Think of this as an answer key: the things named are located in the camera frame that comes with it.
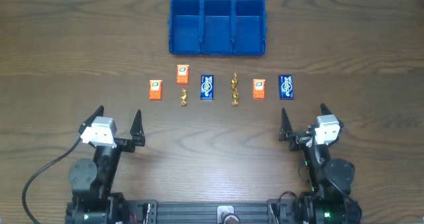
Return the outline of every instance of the blue plastic container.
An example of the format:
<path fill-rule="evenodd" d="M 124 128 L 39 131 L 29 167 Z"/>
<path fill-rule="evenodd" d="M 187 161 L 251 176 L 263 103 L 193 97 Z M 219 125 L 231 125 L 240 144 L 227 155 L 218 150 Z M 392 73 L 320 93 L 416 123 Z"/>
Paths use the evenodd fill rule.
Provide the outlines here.
<path fill-rule="evenodd" d="M 171 0 L 170 53 L 263 55 L 265 0 Z"/>

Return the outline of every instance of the orange box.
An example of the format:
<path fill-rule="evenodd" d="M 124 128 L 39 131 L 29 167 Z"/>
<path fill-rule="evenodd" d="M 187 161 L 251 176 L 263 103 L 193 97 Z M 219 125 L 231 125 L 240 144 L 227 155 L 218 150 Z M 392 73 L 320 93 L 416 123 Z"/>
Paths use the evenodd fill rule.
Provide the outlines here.
<path fill-rule="evenodd" d="M 253 79 L 253 99 L 265 99 L 265 80 Z"/>
<path fill-rule="evenodd" d="M 151 101 L 162 100 L 162 80 L 151 80 L 148 99 Z"/>
<path fill-rule="evenodd" d="M 190 65 L 177 65 L 177 84 L 188 85 Z"/>

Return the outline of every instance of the wooden table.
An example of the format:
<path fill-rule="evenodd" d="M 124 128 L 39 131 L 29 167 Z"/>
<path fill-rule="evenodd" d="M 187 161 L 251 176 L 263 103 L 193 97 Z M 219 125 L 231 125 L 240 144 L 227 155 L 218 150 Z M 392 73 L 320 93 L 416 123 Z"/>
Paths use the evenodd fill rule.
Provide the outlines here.
<path fill-rule="evenodd" d="M 173 56 L 170 0 L 0 0 L 0 219 L 30 223 L 21 204 L 29 177 L 64 153 L 99 105 L 129 138 L 142 110 L 146 146 L 123 154 L 113 191 L 127 199 L 266 201 L 310 187 L 300 152 L 278 142 L 281 108 L 306 130 L 325 102 L 344 121 L 333 158 L 356 166 L 352 197 L 363 223 L 419 222 L 424 214 L 424 0 L 266 0 L 261 57 Z M 191 65 L 180 107 L 176 65 Z M 240 105 L 230 80 L 239 74 Z M 215 100 L 201 102 L 201 74 Z M 293 101 L 278 99 L 293 74 Z M 252 79 L 267 79 L 265 101 Z M 163 80 L 163 100 L 148 81 Z M 68 169 L 93 149 L 79 145 L 30 186 L 42 223 L 63 223 Z"/>

